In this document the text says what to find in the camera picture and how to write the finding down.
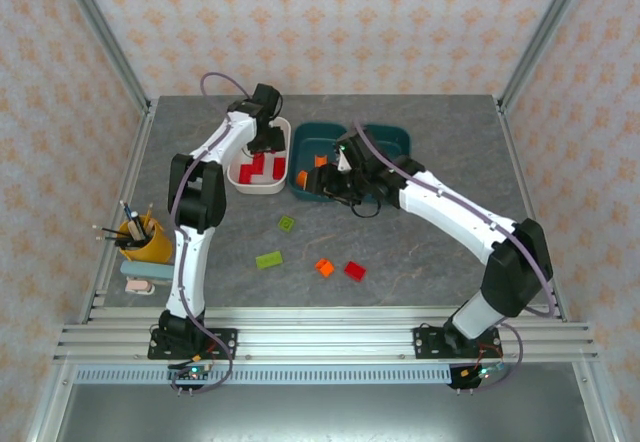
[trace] red block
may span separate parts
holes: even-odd
[[[262,172],[264,172],[264,154],[254,155],[251,167],[253,167],[253,173],[255,175],[262,175]]]
[[[251,176],[253,175],[253,167],[250,164],[242,164],[240,166],[240,175],[238,176],[238,182],[248,185],[251,183]]]
[[[356,264],[355,262],[349,262],[344,268],[344,273],[356,282],[360,282],[364,278],[364,274],[367,273],[367,269],[365,269],[361,265]]]
[[[284,177],[284,169],[287,166],[287,159],[285,157],[276,157],[273,159],[273,178],[274,180],[280,180]]]

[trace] lime green block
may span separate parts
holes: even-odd
[[[268,269],[274,265],[280,265],[282,263],[282,254],[279,250],[271,252],[270,254],[264,254],[256,257],[256,265],[259,269]]]
[[[283,215],[282,218],[280,219],[280,222],[278,222],[278,227],[280,227],[285,232],[291,232],[291,229],[293,229],[294,223],[295,223],[295,220],[293,220],[291,217],[287,217],[286,215]]]

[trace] teal tray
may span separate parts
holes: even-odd
[[[411,155],[411,137],[406,130],[378,124],[367,124],[365,127],[391,160],[400,155]],[[305,122],[295,130],[289,155],[287,184],[296,197],[314,202],[332,202],[327,197],[302,190],[296,184],[296,177],[301,170],[309,172],[314,168],[316,155],[326,155],[329,163],[336,162],[335,142],[346,132],[345,127],[333,122]]]

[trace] wall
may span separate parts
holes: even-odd
[[[638,437],[640,0],[575,3],[509,122],[571,315],[594,321]]]
[[[197,94],[208,70],[284,93],[499,94],[550,2],[98,0],[150,97]]]
[[[0,13],[0,439],[22,441],[139,116],[74,0],[0,0]]]

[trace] pencil holder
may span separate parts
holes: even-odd
[[[144,227],[147,227],[147,216],[141,215],[140,222]],[[171,258],[173,245],[156,219],[152,217],[149,223],[150,227],[153,228],[153,236],[151,237],[151,240],[147,242],[144,247],[136,249],[120,249],[120,252],[127,258],[127,260],[166,264]],[[122,223],[119,230],[120,232],[129,234],[129,227],[127,226],[126,220]]]

